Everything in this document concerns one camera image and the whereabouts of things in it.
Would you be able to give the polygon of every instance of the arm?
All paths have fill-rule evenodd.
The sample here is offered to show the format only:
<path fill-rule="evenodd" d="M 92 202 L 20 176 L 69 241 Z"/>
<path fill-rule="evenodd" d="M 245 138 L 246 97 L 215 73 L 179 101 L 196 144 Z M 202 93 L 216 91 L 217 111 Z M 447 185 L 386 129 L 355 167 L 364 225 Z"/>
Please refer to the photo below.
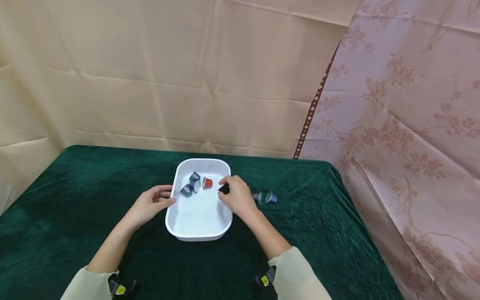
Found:
<path fill-rule="evenodd" d="M 62 300 L 109 300 L 112 295 L 108 278 L 117 272 L 127 244 L 141 225 L 157 213 L 176 202 L 170 197 L 171 185 L 157 185 L 143 192 L 133 206 L 115 226 L 87 267 L 78 271 L 68 285 Z"/>
<path fill-rule="evenodd" d="M 227 176 L 220 184 L 228 182 L 228 195 L 218 192 L 218 197 L 238 215 L 253 232 L 268 258 L 269 266 L 276 266 L 273 285 L 279 300 L 331 300 L 310 264 L 296 247 L 272 226 L 257 208 L 248 185 L 238 176 Z"/>

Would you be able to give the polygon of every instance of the curtain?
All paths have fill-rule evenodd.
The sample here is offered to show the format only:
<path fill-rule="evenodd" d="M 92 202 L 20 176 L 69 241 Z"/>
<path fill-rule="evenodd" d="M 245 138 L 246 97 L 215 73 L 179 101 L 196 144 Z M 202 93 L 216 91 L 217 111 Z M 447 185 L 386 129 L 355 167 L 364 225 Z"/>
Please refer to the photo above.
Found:
<path fill-rule="evenodd" d="M 297 138 L 294 158 L 340 170 L 406 299 L 480 295 L 479 34 L 476 0 L 362 1 Z"/>
<path fill-rule="evenodd" d="M 0 0 L 0 213 L 72 144 L 288 157 L 358 0 Z"/>

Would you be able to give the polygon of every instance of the beige backdrop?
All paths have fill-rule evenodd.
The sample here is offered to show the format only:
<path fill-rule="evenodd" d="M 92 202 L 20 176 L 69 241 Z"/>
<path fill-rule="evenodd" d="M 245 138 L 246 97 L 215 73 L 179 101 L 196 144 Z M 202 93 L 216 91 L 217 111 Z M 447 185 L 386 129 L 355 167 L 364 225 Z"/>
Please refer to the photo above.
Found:
<path fill-rule="evenodd" d="M 0 0 L 0 210 L 71 144 L 287 157 L 357 0 Z"/>

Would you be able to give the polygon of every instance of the pink floral curtain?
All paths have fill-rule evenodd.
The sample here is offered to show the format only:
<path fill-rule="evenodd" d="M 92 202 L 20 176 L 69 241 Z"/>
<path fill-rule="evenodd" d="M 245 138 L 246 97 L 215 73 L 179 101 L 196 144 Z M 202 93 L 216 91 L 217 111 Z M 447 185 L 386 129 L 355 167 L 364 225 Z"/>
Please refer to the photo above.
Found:
<path fill-rule="evenodd" d="M 406 299 L 480 299 L 480 1 L 360 3 L 298 140 Z"/>

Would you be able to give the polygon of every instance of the hand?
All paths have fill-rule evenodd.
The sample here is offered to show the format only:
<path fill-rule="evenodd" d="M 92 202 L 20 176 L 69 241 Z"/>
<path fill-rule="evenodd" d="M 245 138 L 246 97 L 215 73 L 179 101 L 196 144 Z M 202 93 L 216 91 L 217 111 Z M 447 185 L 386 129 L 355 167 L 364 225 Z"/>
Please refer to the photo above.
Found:
<path fill-rule="evenodd" d="M 245 217 L 258 211 L 252 192 L 248 185 L 237 175 L 226 176 L 220 180 L 219 184 L 227 183 L 230 185 L 230 193 L 225 195 L 218 192 L 218 197 L 228 208 L 245 221 Z"/>
<path fill-rule="evenodd" d="M 143 192 L 129 209 L 122 221 L 130 228 L 137 230 L 150 221 L 162 209 L 174 204 L 177 199 L 170 198 L 172 185 L 157 185 Z"/>

